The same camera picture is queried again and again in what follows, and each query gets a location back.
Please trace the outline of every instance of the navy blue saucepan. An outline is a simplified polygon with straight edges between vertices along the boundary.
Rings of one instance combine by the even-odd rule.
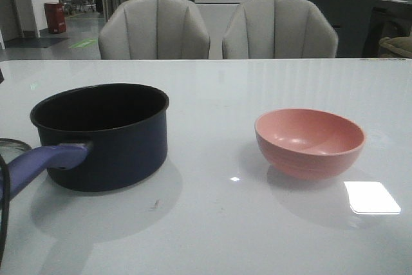
[[[9,163],[11,197],[46,168],[56,183],[78,191],[145,179],[167,156],[168,106],[164,92],[139,84],[88,86],[44,99],[30,113],[42,146]]]

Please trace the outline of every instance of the glossy table surface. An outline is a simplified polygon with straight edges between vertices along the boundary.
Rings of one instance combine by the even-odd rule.
[[[11,202],[3,274],[412,274],[412,61],[0,62],[0,137],[39,146],[29,112],[60,91],[147,84],[170,97],[169,154],[108,193],[46,172]],[[301,181],[270,166],[254,121],[314,108],[358,123],[356,163]],[[380,182],[399,214],[355,214],[345,181]]]

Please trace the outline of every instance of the bowl on counter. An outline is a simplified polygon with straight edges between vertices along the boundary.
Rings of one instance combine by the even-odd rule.
[[[358,158],[366,136],[354,122],[314,109],[278,109],[255,123],[263,156],[287,175],[317,180],[341,174]]]

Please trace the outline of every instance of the pot rim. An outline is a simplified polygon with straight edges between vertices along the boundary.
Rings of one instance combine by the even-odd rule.
[[[165,104],[164,107],[159,110],[157,113],[151,115],[150,117],[143,119],[143,120],[139,120],[138,122],[133,122],[132,124],[128,124],[125,126],[120,126],[120,127],[113,127],[113,128],[108,128],[108,129],[98,129],[98,130],[87,130],[87,131],[75,131],[75,130],[63,130],[63,129],[56,129],[56,128],[52,128],[52,127],[48,127],[45,125],[40,124],[34,117],[34,114],[36,113],[36,111],[43,105],[45,105],[47,102],[54,100],[56,98],[59,98],[63,95],[67,95],[69,93],[75,93],[78,91],[82,91],[88,88],[99,88],[99,87],[104,87],[104,86],[119,86],[119,85],[128,85],[128,86],[136,86],[136,87],[144,87],[144,88],[150,88],[152,90],[154,90],[155,92],[161,94],[163,96],[163,98],[165,99]],[[167,94],[162,91],[159,90],[158,88],[155,88],[153,86],[148,86],[148,85],[144,85],[144,84],[134,84],[134,83],[108,83],[108,84],[96,84],[96,85],[91,85],[91,86],[83,86],[83,87],[79,87],[79,88],[73,88],[71,90],[66,90],[66,91],[62,91],[60,93],[56,93],[52,96],[49,96],[45,99],[43,99],[42,101],[40,101],[39,103],[37,103],[31,110],[30,112],[30,120],[32,121],[32,124],[34,126],[36,126],[37,128],[42,128],[42,129],[47,129],[47,130],[51,130],[51,131],[56,131],[56,132],[62,132],[62,133],[98,133],[98,132],[107,132],[107,131],[113,131],[113,130],[118,130],[118,129],[124,129],[124,128],[128,128],[131,126],[135,126],[137,124],[141,124],[144,122],[148,122],[151,119],[157,117],[158,115],[166,112],[167,108],[169,107],[169,103],[170,103],[170,99],[169,96],[167,96]]]

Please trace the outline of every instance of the upholstered chair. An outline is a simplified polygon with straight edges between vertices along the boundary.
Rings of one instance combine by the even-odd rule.
[[[189,0],[129,0],[98,37],[102,59],[207,59],[210,38]]]
[[[250,0],[223,36],[224,59],[333,58],[338,36],[307,0]]]

